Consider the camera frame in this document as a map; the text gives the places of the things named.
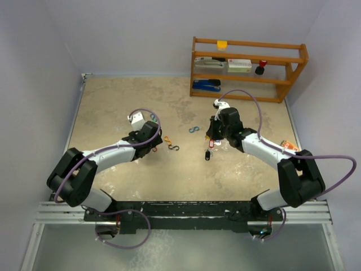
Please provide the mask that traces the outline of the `teal S carabiner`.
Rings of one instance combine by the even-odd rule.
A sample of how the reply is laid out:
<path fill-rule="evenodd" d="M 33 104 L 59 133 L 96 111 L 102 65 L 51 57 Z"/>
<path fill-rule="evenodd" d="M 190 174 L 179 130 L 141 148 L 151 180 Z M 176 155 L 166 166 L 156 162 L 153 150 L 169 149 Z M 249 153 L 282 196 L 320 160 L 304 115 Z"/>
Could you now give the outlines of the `teal S carabiner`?
<path fill-rule="evenodd" d="M 157 122 L 156 116 L 154 114 L 150 114 L 150 118 L 153 122 Z"/>

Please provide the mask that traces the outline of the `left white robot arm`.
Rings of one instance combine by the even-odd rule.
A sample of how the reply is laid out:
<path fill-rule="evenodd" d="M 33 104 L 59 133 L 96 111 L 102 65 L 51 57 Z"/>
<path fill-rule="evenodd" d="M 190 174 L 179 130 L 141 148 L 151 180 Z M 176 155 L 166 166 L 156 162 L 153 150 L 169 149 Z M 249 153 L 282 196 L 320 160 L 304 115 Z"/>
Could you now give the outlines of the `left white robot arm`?
<path fill-rule="evenodd" d="M 115 200 L 107 193 L 93 188 L 95 176 L 115 165 L 143 158 L 162 143 L 158 123 L 146 121 L 139 130 L 115 144 L 93 151 L 70 148 L 47 179 L 47 186 L 71 207 L 84 206 L 96 210 L 103 221 L 116 215 Z"/>

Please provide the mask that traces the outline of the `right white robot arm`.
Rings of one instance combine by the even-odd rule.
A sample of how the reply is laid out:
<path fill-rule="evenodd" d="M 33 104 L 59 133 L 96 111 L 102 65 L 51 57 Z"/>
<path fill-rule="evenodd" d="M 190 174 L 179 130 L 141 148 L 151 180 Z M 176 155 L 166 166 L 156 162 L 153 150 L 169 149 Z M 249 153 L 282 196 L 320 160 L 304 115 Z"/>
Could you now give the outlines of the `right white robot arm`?
<path fill-rule="evenodd" d="M 206 135 L 214 141 L 227 140 L 231 147 L 262 160 L 277 171 L 279 188 L 252 198 L 254 205 L 250 212 L 257 221 L 269 217 L 274 208 L 297 208 L 325 191 L 325 183 L 315 160 L 307 159 L 311 156 L 309 151 L 291 151 L 287 154 L 276 144 L 262 141 L 256 130 L 243 126 L 234 107 L 219 107 L 216 115 L 210 118 Z"/>

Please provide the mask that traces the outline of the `orange S carabiner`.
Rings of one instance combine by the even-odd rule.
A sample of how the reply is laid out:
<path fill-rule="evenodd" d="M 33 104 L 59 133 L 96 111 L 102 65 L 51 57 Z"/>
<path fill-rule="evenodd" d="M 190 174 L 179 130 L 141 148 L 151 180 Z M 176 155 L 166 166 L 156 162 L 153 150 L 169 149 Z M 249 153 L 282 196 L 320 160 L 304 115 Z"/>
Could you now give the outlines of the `orange S carabiner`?
<path fill-rule="evenodd" d="M 172 142 L 171 142 L 171 140 L 170 140 L 170 138 L 169 138 L 168 136 L 165 136 L 165 137 L 164 137 L 164 141 L 166 142 L 166 144 L 167 144 L 168 146 L 171 146 Z"/>

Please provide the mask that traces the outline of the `blue S carabiner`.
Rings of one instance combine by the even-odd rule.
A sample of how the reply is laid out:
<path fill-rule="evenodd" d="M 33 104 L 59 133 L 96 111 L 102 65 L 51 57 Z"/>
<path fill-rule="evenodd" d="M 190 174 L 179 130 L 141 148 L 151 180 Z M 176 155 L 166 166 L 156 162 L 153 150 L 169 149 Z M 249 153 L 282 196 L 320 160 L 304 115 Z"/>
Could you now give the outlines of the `blue S carabiner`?
<path fill-rule="evenodd" d="M 198 126 L 194 126 L 194 127 L 192 127 L 192 128 L 189 128 L 189 132 L 190 133 L 194 133 L 194 132 L 198 132 L 200 130 L 200 128 L 198 127 Z"/>

